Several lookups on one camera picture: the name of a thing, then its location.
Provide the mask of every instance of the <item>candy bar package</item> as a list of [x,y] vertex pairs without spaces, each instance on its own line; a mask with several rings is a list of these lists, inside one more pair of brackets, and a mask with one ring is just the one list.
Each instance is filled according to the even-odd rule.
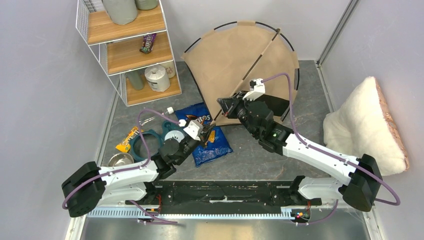
[[140,52],[148,54],[153,50],[153,43],[156,39],[156,33],[147,34],[143,36],[143,45],[140,48]]

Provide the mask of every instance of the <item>tan fabric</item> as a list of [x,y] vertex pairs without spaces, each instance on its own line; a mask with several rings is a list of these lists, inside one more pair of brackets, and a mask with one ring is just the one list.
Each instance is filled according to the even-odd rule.
[[237,21],[238,26],[255,26],[255,24],[256,24],[255,21],[248,21],[248,20]]
[[399,135],[398,127],[396,126],[395,121],[393,120],[392,116],[390,115],[389,106],[387,105],[386,98],[384,97],[382,89],[380,88],[379,82],[377,80],[375,80],[375,85],[376,85],[376,88],[377,88],[378,99],[379,99],[381,111],[383,112],[383,116],[384,116],[384,119],[387,123],[388,130],[390,131],[395,142],[397,143],[397,145],[399,146],[403,155],[405,156],[404,160],[405,160],[405,165],[406,165],[406,169],[405,169],[405,171],[406,171],[410,168],[410,161],[408,159],[407,151],[405,150],[405,146],[404,146],[404,144],[401,140],[401,136]]
[[[217,98],[231,95],[274,35],[275,31],[242,24],[208,32],[191,51],[183,55],[212,117],[221,109]],[[296,67],[299,67],[296,55],[277,36],[239,90],[248,91],[251,79],[265,79],[281,72],[289,74],[293,88]],[[267,82],[265,89],[267,95],[289,99],[288,83],[284,76]],[[293,90],[293,96],[296,96],[296,90]],[[218,126],[239,123],[237,119],[225,117],[216,121]]]

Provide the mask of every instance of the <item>metal bowl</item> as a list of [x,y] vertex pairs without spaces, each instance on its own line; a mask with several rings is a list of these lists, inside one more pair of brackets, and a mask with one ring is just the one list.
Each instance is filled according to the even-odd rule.
[[134,158],[131,156],[131,154],[126,152],[120,152],[118,154],[115,154],[112,158],[109,160],[109,164],[107,166],[109,167],[119,167],[123,165],[133,164]]

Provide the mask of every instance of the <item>gray cylinder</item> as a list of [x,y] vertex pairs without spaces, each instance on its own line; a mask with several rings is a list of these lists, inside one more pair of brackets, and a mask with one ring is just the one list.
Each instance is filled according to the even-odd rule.
[[150,10],[158,6],[158,0],[135,0],[135,5],[140,10]]
[[129,79],[129,82],[131,83],[132,87],[135,90],[142,90],[144,87],[142,77],[139,74],[139,71],[129,71],[126,73],[126,77]]
[[136,19],[138,11],[134,0],[101,0],[113,23],[124,25]]

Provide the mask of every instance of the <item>white fleece pillow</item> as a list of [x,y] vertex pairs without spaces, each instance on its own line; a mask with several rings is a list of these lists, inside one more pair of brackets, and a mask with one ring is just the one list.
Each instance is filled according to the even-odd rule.
[[324,143],[334,151],[375,158],[381,175],[409,168],[408,155],[376,79],[367,77],[339,110],[324,119]]

